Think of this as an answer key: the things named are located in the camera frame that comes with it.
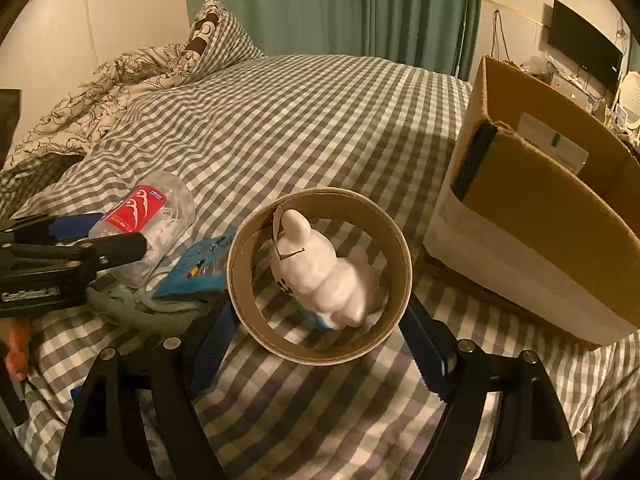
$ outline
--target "rabbit ear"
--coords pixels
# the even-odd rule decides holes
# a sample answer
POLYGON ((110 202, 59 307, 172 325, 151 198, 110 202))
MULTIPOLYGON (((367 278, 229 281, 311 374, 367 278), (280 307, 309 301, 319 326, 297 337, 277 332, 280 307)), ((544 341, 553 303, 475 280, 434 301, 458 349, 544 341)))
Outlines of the rabbit ear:
POLYGON ((302 213, 287 209, 280 220, 285 236, 293 242, 304 244, 311 236, 311 225, 302 213))

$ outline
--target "green curtain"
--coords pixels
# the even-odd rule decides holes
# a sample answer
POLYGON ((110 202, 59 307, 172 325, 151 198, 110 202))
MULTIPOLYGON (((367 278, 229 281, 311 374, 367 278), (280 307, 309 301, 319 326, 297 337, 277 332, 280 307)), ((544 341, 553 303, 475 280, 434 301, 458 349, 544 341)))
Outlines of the green curtain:
POLYGON ((631 51, 629 52, 629 63, 627 72, 640 72, 640 46, 635 37, 631 37, 631 51))
MULTIPOLYGON (((220 0, 266 54, 384 57, 467 79, 479 0, 220 0)), ((203 0, 187 0, 190 16, 203 0)))

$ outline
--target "ceramic rabbit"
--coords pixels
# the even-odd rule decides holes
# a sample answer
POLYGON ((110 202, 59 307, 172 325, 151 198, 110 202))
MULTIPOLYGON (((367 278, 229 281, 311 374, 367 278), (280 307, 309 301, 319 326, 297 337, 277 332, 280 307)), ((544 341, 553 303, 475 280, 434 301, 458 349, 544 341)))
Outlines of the ceramic rabbit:
POLYGON ((321 326, 334 330, 360 326, 381 306, 378 274, 367 263, 364 251, 338 258, 331 242, 294 209, 283 213, 280 224, 284 232, 276 242, 278 251, 297 254, 281 260, 272 247, 273 277, 280 288, 316 315, 321 326))

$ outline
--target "cable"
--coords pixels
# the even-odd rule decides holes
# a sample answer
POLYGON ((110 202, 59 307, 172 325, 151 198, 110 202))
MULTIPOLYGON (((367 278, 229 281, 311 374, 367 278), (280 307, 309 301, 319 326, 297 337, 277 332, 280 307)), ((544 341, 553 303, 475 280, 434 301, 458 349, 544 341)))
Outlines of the cable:
POLYGON ((500 59, 500 43, 498 41, 498 19, 500 19, 500 34, 502 36, 502 44, 504 45, 504 53, 507 56, 507 61, 511 62, 511 57, 509 57, 509 49, 507 48, 507 40, 504 37, 504 28, 502 26, 502 15, 500 14, 499 9, 494 10, 494 35, 492 38, 491 45, 491 57, 494 57, 494 51, 497 50, 498 57, 495 59, 500 59))
POLYGON ((605 90, 602 93, 602 97, 596 97, 591 92, 589 92, 587 89, 589 88, 589 78, 590 77, 591 77, 591 74, 589 72, 587 72, 587 82, 584 84, 584 91, 588 96, 593 97, 594 99, 596 99, 596 102, 600 102, 600 101, 602 101, 604 99, 604 96, 607 95, 607 91, 605 90))
POLYGON ((618 30, 616 31, 616 43, 615 45, 618 46, 618 39, 622 40, 623 46, 624 46, 624 52, 622 53, 622 59, 625 58, 626 56, 626 51, 628 49, 628 46, 626 45, 626 30, 624 27, 624 21, 622 19, 622 15, 620 13, 618 13, 618 30))

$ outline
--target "gingham bed sheet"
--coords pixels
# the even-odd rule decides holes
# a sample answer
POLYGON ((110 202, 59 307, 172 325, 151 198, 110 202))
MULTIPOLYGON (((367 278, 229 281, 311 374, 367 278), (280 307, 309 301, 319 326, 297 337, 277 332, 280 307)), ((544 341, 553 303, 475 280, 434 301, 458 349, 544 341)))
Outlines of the gingham bed sheet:
MULTIPOLYGON (((164 265, 193 241, 238 226, 285 193, 336 186, 384 208, 418 260, 469 94, 468 83, 450 76, 375 58, 242 62, 137 100, 82 162, 20 213, 105 210, 148 172, 171 171, 190 188, 196 221, 164 265)), ((341 253, 366 245, 348 226, 325 227, 341 253)), ((418 298, 458 338, 471 338, 488 352, 514 356, 530 348, 540 354, 583 475, 596 478, 638 420, 638 334, 586 352, 417 274, 418 298)), ((310 329, 276 293, 268 272, 255 286, 280 334, 304 344, 340 337, 310 329)), ((16 435, 51 476, 73 406, 70 391, 104 346, 127 352, 143 338, 87 307, 47 314, 35 321, 34 332, 34 369, 26 385, 30 420, 16 435)), ((154 463, 170 478, 151 402, 142 397, 154 463)), ((489 396, 465 479, 476 478, 482 467, 495 401, 489 396)), ((424 386, 398 330, 360 359, 307 367, 269 354, 241 328, 195 407, 229 478, 405 480, 444 406, 424 386)))

